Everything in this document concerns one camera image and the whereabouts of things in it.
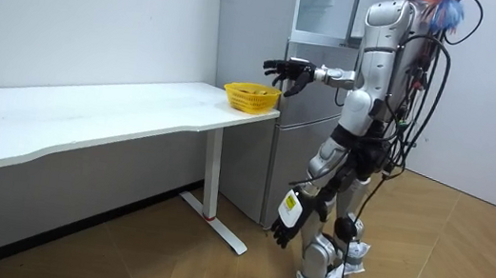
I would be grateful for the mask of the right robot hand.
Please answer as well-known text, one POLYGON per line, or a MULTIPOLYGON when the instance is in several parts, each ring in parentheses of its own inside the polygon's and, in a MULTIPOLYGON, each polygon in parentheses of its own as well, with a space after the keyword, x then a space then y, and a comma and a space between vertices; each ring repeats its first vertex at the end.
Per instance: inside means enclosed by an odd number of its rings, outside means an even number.
POLYGON ((284 92, 286 98, 300 93, 307 84, 314 82, 316 67, 308 60, 291 57, 289 60, 271 60, 263 62, 265 76, 274 75, 271 85, 275 87, 282 81, 290 80, 293 84, 284 92))

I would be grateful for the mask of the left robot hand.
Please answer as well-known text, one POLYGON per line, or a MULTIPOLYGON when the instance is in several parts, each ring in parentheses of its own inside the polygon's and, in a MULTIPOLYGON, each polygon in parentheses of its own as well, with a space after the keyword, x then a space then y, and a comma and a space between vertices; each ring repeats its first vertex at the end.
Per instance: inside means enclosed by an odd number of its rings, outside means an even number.
POLYGON ((296 235, 301 237, 301 250, 304 253, 315 231, 317 199, 299 189, 287 192, 278 207, 278 218, 270 230, 277 245, 286 248, 296 235))

